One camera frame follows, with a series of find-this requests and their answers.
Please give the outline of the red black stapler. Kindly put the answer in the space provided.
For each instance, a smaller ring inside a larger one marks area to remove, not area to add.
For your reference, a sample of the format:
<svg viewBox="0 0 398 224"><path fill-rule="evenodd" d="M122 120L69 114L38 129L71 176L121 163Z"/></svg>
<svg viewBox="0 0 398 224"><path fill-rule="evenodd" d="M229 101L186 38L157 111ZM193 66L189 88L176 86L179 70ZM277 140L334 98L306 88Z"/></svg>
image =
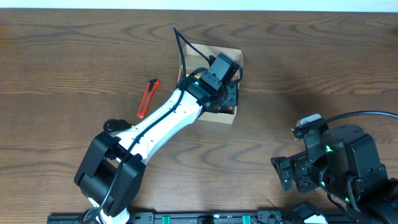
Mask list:
<svg viewBox="0 0 398 224"><path fill-rule="evenodd" d="M234 109L234 106L220 106L218 108L218 112L224 114L235 114Z"/></svg>

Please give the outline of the cardboard box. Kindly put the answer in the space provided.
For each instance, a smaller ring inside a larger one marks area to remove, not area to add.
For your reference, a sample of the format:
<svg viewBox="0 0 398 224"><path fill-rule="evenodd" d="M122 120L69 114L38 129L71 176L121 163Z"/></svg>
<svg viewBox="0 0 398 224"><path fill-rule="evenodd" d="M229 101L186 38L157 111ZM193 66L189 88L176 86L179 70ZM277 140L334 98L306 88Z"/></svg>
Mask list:
<svg viewBox="0 0 398 224"><path fill-rule="evenodd" d="M216 57L220 52L223 52L224 54L232 58L240 66L243 67L244 65L243 51L240 49L231 49L226 47L217 47L203 44L193 44L193 46L206 57L209 57L210 55ZM208 62L199 53L194 51L190 46L184 45L183 53L185 57L187 74L191 73L192 71L194 71L194 69L199 67L210 67ZM234 109L235 114L203 112L198 117L198 120L232 124L236 117L237 108L238 107L236 106Z"/></svg>

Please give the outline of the yellow spiral notepad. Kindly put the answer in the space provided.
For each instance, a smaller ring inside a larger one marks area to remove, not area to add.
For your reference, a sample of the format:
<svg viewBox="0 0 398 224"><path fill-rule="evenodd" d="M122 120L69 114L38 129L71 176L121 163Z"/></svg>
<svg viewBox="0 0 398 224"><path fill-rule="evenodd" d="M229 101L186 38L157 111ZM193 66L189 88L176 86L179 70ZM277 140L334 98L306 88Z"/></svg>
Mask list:
<svg viewBox="0 0 398 224"><path fill-rule="evenodd" d="M199 74L187 74L187 76L186 77L195 77L195 78L200 78L201 77L201 74L199 73Z"/></svg>

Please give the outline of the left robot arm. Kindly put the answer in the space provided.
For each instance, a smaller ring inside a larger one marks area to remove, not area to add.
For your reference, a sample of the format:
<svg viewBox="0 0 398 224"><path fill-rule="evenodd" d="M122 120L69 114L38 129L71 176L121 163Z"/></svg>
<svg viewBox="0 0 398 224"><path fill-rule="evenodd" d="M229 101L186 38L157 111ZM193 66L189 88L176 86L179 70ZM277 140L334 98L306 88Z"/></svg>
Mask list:
<svg viewBox="0 0 398 224"><path fill-rule="evenodd" d="M150 116L133 126L111 120L99 133L78 168L74 183L92 204L81 223L127 223L128 206L136 197L149 159L177 132L203 112L219 113L236 96L240 76L210 85L206 75L193 74L177 83L172 96Z"/></svg>

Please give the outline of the red utility knife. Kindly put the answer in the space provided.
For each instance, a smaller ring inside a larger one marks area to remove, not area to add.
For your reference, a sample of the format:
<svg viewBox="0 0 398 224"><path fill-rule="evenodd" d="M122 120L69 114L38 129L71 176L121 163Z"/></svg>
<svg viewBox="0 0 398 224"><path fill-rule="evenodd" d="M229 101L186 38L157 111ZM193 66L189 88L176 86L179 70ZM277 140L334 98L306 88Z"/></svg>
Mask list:
<svg viewBox="0 0 398 224"><path fill-rule="evenodd" d="M160 80L159 79L152 79L148 82L146 90L144 92L144 96L142 97L140 107L137 111L137 117L143 119L147 113L150 101L153 97L154 92L156 89L160 87Z"/></svg>

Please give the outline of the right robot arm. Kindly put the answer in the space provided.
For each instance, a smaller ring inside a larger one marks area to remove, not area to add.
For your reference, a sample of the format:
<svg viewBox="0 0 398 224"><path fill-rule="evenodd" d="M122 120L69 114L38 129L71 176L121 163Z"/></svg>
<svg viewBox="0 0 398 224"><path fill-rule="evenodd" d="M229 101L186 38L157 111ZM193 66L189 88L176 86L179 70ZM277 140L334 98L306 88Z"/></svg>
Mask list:
<svg viewBox="0 0 398 224"><path fill-rule="evenodd" d="M307 193L318 187L346 205L358 223L397 223L397 179L388 178L373 137L352 124L300 126L305 150L273 157L282 188Z"/></svg>

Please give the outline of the black tape measure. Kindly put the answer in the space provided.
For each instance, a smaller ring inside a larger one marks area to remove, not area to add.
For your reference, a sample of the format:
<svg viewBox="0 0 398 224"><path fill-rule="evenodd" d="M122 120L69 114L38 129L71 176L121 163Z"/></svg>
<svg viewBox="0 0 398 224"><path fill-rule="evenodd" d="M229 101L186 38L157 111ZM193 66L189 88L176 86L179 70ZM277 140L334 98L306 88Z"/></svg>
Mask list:
<svg viewBox="0 0 398 224"><path fill-rule="evenodd" d="M132 128L134 125L124 119L109 119L103 125L103 130L108 134L118 133Z"/></svg>

